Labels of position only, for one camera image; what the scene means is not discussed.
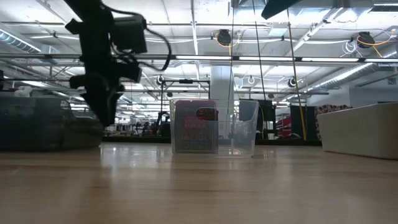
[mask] round light fixture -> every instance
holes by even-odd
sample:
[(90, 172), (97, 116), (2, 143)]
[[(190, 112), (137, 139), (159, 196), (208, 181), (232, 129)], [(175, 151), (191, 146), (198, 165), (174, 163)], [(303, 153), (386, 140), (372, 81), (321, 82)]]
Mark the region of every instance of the round light fixture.
[(294, 78), (291, 78), (290, 80), (288, 80), (287, 85), (291, 88), (296, 86), (296, 81), (294, 80)]
[(254, 84), (254, 78), (253, 78), (253, 76), (250, 76), (250, 77), (248, 78), (248, 83), (249, 83), (249, 84)]
[(156, 84), (161, 85), (163, 80), (164, 80), (163, 76), (162, 76), (162, 75), (159, 75), (159, 76), (156, 78)]

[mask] white column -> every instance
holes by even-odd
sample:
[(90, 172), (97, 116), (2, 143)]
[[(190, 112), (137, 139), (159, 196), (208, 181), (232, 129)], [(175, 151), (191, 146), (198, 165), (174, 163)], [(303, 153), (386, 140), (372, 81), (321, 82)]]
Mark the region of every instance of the white column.
[(227, 139), (234, 108), (234, 80), (231, 67), (211, 67), (210, 99), (215, 100), (217, 105), (218, 134)]

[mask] ductwork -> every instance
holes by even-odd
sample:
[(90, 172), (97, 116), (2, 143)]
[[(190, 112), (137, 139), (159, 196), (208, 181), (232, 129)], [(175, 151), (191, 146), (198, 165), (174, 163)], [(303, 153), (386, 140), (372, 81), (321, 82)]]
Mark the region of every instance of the ductwork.
[(28, 44), (27, 42), (19, 39), (16, 36), (0, 29), (0, 41), (5, 42), (9, 45), (12, 45), (20, 50), (23, 50), (28, 53), (39, 53), (40, 49), (34, 47), (33, 45)]
[[(384, 50), (380, 50), (380, 53), (384, 58), (398, 58), (397, 47), (398, 45), (393, 45)], [(370, 56), (370, 58), (377, 57), (379, 57), (378, 54), (373, 54)], [(328, 90), (366, 75), (370, 75), (374, 72), (378, 72), (379, 70), (380, 67), (377, 63), (364, 63), (353, 68), (343, 68), (309, 85), (308, 91), (313, 91), (320, 88)]]

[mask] black cable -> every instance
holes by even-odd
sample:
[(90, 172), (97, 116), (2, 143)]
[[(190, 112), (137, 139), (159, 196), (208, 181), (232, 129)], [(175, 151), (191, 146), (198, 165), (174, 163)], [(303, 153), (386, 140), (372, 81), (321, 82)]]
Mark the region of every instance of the black cable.
[[(119, 13), (119, 14), (127, 14), (127, 15), (132, 15), (132, 16), (141, 16), (142, 18), (144, 18), (141, 14), (136, 13), (136, 12), (127, 12), (127, 11), (122, 11), (122, 10), (113, 9), (112, 7), (109, 7), (109, 6), (107, 6), (106, 4), (104, 4), (102, 1), (101, 1), (101, 5), (102, 5), (105, 9), (108, 9), (108, 10), (110, 10), (110, 11), (112, 11), (112, 12), (117, 12), (117, 13)], [(154, 35), (160, 37), (162, 40), (164, 40), (164, 42), (166, 43), (166, 46), (167, 46), (167, 50), (169, 50), (169, 53), (167, 54), (166, 62), (164, 63), (164, 65), (163, 65), (163, 67), (162, 67), (161, 69), (156, 68), (156, 67), (154, 67), (153, 65), (149, 65), (149, 64), (146, 63), (146, 62), (138, 62), (138, 63), (141, 63), (141, 64), (143, 64), (143, 65), (145, 65), (145, 66), (147, 66), (147, 67), (149, 67), (149, 68), (152, 68), (152, 69), (154, 69), (154, 70), (157, 70), (157, 71), (159, 71), (159, 72), (164, 71), (164, 70), (166, 70), (166, 68), (169, 66), (170, 60), (171, 60), (171, 58), (172, 58), (172, 48), (171, 48), (171, 46), (170, 46), (170, 42), (169, 42), (169, 41), (166, 39), (166, 37), (164, 37), (162, 34), (160, 34), (160, 33), (158, 33), (158, 32), (155, 32), (155, 31), (149, 29), (148, 27), (146, 27), (146, 30), (147, 30), (148, 32), (150, 32), (151, 34), (154, 34)], [(118, 58), (120, 58), (120, 59), (121, 59), (121, 57), (127, 56), (127, 55), (129, 56), (130, 59), (132, 59), (132, 58), (134, 57), (134, 55), (133, 55), (132, 53), (123, 52), (123, 54), (120, 54), (119, 52), (115, 51), (115, 49), (114, 49), (113, 46), (111, 46), (111, 47), (112, 47), (113, 51), (114, 51), (116, 54), (119, 55)]]
[(146, 62), (140, 62), (140, 63), (143, 64), (143, 65), (146, 65), (146, 66), (148, 66), (148, 67), (150, 67), (150, 68), (153, 68), (154, 70), (157, 70), (157, 71), (164, 71), (164, 70), (166, 70), (166, 68), (169, 66), (170, 60), (171, 60), (171, 58), (172, 58), (172, 47), (170, 46), (170, 43), (169, 43), (169, 41), (166, 39), (166, 37), (164, 37), (164, 36), (161, 35), (160, 33), (155, 32), (155, 31), (153, 31), (153, 30), (151, 30), (151, 29), (149, 29), (149, 28), (147, 28), (147, 31), (150, 32), (151, 34), (157, 35), (157, 36), (160, 37), (162, 40), (164, 40), (164, 42), (166, 43), (167, 49), (169, 50), (169, 53), (167, 54), (166, 62), (164, 63), (162, 69), (158, 69), (158, 68), (156, 68), (156, 67), (154, 67), (154, 66), (152, 66), (152, 65), (149, 65), (149, 64), (146, 63)]
[(264, 95), (264, 100), (266, 99), (266, 91), (264, 90), (264, 79), (262, 77), (262, 66), (261, 66), (261, 52), (260, 52), (260, 42), (259, 42), (259, 32), (257, 29), (257, 19), (256, 19), (256, 8), (254, 7), (254, 0), (252, 0), (253, 3), (253, 13), (254, 13), (254, 25), (256, 27), (256, 37), (257, 37), (257, 49), (259, 52), (259, 63), (260, 63), (260, 73), (261, 73), (261, 84), (262, 84), (262, 94)]
[(126, 12), (126, 11), (114, 9), (114, 8), (112, 8), (112, 7), (107, 6), (107, 5), (106, 5), (105, 3), (103, 3), (102, 1), (101, 1), (100, 4), (101, 4), (105, 9), (107, 9), (107, 10), (109, 10), (109, 11), (112, 11), (112, 12), (117, 12), (117, 13), (119, 13), (119, 14), (127, 14), (127, 15), (132, 15), (132, 16), (142, 16), (141, 14), (136, 13), (136, 12)]
[[(258, 49), (258, 52), (259, 52), (259, 63), (260, 63), (260, 74), (261, 74), (260, 78), (261, 78), (261, 85), (262, 85), (262, 94), (264, 95), (264, 101), (266, 102), (267, 98), (266, 98), (266, 91), (264, 89), (264, 78), (262, 77), (262, 65), (261, 65), (261, 51), (260, 51), (260, 42), (259, 42), (259, 31), (257, 29), (256, 8), (254, 7), (254, 0), (252, 0), (252, 3), (253, 3), (253, 13), (254, 13), (254, 25), (256, 27), (257, 49)], [(267, 130), (267, 139), (268, 139), (268, 120), (266, 121), (266, 130)]]
[(234, 82), (233, 79), (233, 65), (232, 65), (232, 57), (233, 57), (233, 40), (234, 40), (234, 19), (235, 19), (235, 7), (232, 7), (232, 31), (231, 31), (231, 43), (229, 44), (230, 47), (230, 53), (231, 53), (231, 63), (230, 63), (230, 68), (231, 70), (229, 71), (229, 87), (228, 87), (228, 105), (227, 105), (227, 115), (229, 115), (229, 99), (231, 97), (231, 84)]

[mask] pipe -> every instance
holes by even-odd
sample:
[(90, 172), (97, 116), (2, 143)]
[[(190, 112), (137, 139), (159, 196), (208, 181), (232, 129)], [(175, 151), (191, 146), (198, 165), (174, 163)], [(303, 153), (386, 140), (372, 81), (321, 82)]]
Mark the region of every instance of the pipe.
[[(398, 45), (393, 45), (392, 47), (388, 47), (384, 50), (379, 50), (380, 54), (384, 58), (398, 58), (397, 47)], [(343, 68), (334, 72), (326, 77), (323, 77), (321, 80), (312, 83), (308, 86), (308, 91), (317, 90), (317, 89), (330, 89), (336, 86), (340, 86), (342, 84), (348, 83), (350, 81), (359, 79), (366, 75), (370, 75), (374, 72), (378, 72), (380, 67), (377, 63), (365, 63), (362, 65), (357, 65), (353, 68)]]

